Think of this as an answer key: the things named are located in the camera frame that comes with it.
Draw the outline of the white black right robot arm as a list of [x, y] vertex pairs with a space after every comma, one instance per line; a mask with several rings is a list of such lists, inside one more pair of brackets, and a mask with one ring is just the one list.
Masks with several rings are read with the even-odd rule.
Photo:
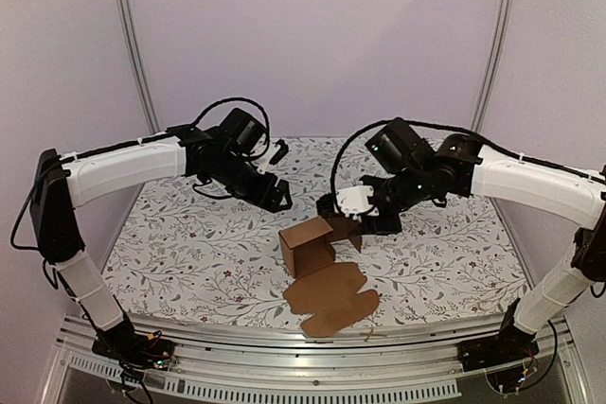
[[517, 202], [578, 227], [571, 250], [509, 307], [500, 333], [490, 340], [493, 358], [509, 362], [549, 319], [604, 281], [605, 176], [514, 153], [459, 127], [443, 126], [448, 135], [434, 149], [416, 133], [417, 126], [396, 117], [380, 123], [365, 142], [390, 175], [362, 180], [373, 190], [363, 213], [378, 215], [381, 233], [394, 232], [400, 213], [420, 202], [441, 206], [449, 194]]

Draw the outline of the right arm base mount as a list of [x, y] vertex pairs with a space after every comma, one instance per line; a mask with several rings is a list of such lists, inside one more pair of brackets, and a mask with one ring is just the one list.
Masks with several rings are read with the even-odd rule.
[[465, 372], [515, 362], [516, 366], [487, 374], [489, 386], [501, 394], [517, 392], [521, 388], [528, 374], [522, 360], [530, 359], [533, 363], [539, 353], [535, 336], [513, 325], [502, 326], [495, 335], [463, 341], [456, 349], [457, 359]]

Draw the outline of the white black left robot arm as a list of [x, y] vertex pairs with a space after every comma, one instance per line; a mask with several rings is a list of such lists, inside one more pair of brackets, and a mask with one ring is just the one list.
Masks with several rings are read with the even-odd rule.
[[86, 152], [48, 149], [39, 158], [29, 202], [36, 249], [105, 346], [120, 360], [133, 360], [141, 342], [85, 251], [76, 209], [132, 186], [194, 176], [200, 184], [221, 184], [228, 199], [279, 213], [292, 206], [290, 188], [269, 168], [287, 151], [283, 141], [272, 142], [267, 118], [256, 120], [240, 108], [206, 130], [192, 122]]

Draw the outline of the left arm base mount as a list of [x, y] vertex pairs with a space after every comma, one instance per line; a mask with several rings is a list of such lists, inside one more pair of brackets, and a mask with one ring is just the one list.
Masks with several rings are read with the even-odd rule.
[[99, 330], [92, 352], [137, 369], [166, 369], [173, 360], [175, 343], [160, 331], [138, 334], [128, 321]]

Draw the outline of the brown cardboard box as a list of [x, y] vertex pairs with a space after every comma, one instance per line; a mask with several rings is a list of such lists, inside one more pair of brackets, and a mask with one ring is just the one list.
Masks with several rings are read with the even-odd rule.
[[294, 282], [283, 298], [294, 315], [305, 315], [301, 330], [327, 338], [370, 316], [379, 293], [365, 290], [367, 277], [355, 262], [338, 262], [333, 244], [348, 241], [362, 251], [360, 223], [315, 217], [278, 232], [283, 261]]

